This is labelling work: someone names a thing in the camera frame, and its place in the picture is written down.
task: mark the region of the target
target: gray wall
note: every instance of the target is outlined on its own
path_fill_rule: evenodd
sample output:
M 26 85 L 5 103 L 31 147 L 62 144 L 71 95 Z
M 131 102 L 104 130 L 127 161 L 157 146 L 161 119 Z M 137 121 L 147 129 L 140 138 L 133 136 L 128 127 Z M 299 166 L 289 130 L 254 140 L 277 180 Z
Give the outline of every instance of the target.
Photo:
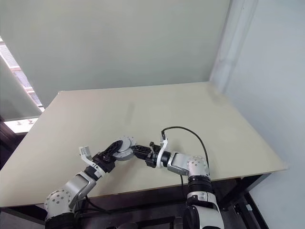
M 0 115 L 4 120 L 39 116 L 41 110 L 0 57 Z
M 269 228 L 305 228 L 304 1 L 258 2 L 226 95 L 289 166 L 251 191 Z
M 46 107 L 61 90 L 207 81 L 230 1 L 1 2 L 1 37 Z

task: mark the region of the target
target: table leg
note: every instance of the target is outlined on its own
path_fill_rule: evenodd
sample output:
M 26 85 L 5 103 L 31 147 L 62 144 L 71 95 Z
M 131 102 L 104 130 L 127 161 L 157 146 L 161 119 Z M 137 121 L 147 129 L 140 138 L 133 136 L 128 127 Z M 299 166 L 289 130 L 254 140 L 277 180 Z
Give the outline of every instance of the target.
M 1 211 L 42 225 L 47 216 L 46 210 L 36 205 L 1 208 Z
M 219 200 L 220 209 L 226 209 L 231 205 L 231 202 L 237 201 L 241 196 L 248 193 L 252 188 L 258 185 L 262 180 L 268 177 L 268 174 L 244 177 L 240 179 L 237 185 L 232 188 L 221 200 Z

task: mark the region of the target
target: table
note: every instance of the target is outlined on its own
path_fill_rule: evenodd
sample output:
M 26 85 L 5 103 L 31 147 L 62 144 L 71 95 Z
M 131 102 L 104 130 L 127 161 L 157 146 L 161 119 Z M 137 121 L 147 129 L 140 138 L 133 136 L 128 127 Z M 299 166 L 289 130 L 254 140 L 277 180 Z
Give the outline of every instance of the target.
M 0 206 L 43 203 L 52 191 L 85 169 L 79 146 L 89 146 L 94 155 L 123 135 L 148 146 L 150 141 L 159 143 L 161 130 L 173 125 L 185 126 L 201 137 L 209 156 L 211 180 L 246 177 L 220 200 L 222 206 L 256 185 L 265 177 L 262 175 L 286 169 L 209 82 L 61 91 L 0 171 Z M 192 134 L 174 129 L 167 131 L 167 137 L 167 151 L 204 156 Z M 89 196 L 179 184 L 176 174 L 147 167 L 134 157 L 116 162 L 116 168 L 98 181 Z

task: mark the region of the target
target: wall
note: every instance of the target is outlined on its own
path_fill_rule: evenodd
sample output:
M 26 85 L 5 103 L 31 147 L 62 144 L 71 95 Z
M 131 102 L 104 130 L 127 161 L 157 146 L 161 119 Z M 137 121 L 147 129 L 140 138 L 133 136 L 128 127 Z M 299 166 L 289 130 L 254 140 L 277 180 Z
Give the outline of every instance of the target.
M 61 90 L 207 81 L 229 0 L 2 0 L 0 34 L 46 107 Z
M 4 120 L 39 116 L 41 110 L 0 57 L 0 115 Z
M 305 2 L 259 0 L 225 94 L 288 163 L 251 191 L 270 229 L 305 227 L 304 63 Z

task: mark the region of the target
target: beige tabletop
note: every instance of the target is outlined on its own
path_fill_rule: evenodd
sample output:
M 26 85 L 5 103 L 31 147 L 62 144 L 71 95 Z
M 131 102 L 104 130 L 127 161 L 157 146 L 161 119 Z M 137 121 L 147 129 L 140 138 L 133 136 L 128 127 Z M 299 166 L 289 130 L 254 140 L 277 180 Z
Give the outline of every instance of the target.
M 161 130 L 180 125 L 206 145 L 212 180 L 285 169 L 285 164 L 210 83 L 60 92 L 0 171 L 0 206 L 43 203 L 86 168 L 79 146 L 94 155 L 123 135 L 159 143 Z M 168 151 L 204 156 L 192 134 L 168 130 Z M 117 161 L 90 197 L 180 184 L 177 174 L 147 167 L 135 156 Z

